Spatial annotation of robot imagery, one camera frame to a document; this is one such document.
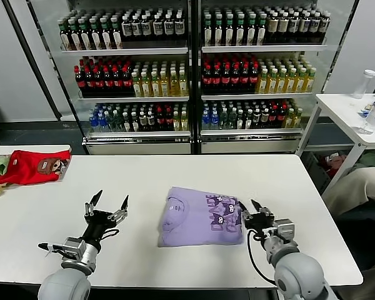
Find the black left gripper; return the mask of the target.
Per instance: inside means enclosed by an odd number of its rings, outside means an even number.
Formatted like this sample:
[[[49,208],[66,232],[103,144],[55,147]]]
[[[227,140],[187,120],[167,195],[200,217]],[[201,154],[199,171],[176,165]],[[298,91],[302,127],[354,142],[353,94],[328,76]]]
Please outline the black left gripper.
[[[128,216],[128,195],[120,209],[114,213],[94,210],[102,193],[103,191],[100,190],[85,203],[84,216],[87,228],[82,235],[82,240],[95,248],[101,247],[103,239],[116,235],[116,222],[122,222]]]

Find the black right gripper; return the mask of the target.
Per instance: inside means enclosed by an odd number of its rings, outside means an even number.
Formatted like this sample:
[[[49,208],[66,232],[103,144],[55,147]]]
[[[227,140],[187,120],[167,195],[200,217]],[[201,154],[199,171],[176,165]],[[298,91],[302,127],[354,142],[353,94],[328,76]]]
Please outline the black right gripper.
[[[259,202],[251,200],[256,212],[250,214],[246,206],[239,202],[241,208],[241,216],[244,219],[244,226],[246,229],[263,230],[273,227],[274,214]]]

